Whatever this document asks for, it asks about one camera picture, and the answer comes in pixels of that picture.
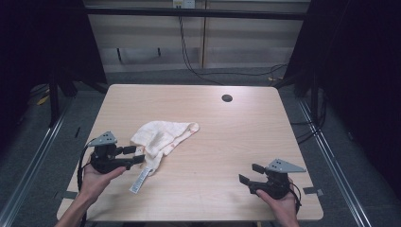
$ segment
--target person's left hand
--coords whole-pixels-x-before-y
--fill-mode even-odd
[[[125,172],[125,167],[119,167],[107,174],[97,172],[92,165],[87,165],[84,168],[82,188],[80,189],[81,196],[85,196],[87,200],[93,204],[104,191],[110,181]]]

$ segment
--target power outlet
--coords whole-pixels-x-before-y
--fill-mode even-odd
[[[174,9],[183,9],[183,0],[173,0]]]
[[[183,0],[183,7],[185,9],[194,9],[195,8],[195,0]]]

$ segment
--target round black hole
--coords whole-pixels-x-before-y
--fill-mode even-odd
[[[230,95],[224,95],[224,96],[221,97],[221,99],[223,99],[223,101],[225,101],[225,102],[233,101],[233,97],[230,96]]]

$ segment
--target wall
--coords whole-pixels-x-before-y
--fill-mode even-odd
[[[196,1],[196,9],[306,12],[308,0]],[[87,6],[172,8],[172,1],[86,0]],[[89,15],[106,72],[185,68],[177,17]],[[183,33],[194,68],[272,66],[286,63],[300,21],[183,18]],[[120,48],[123,61],[119,61]],[[164,59],[156,58],[157,48]]]

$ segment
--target white cloth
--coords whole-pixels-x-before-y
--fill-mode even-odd
[[[168,155],[199,128],[198,123],[148,122],[131,139],[131,142],[137,146],[135,155],[145,153],[147,166],[153,169],[149,173],[150,176],[159,167],[164,155]]]

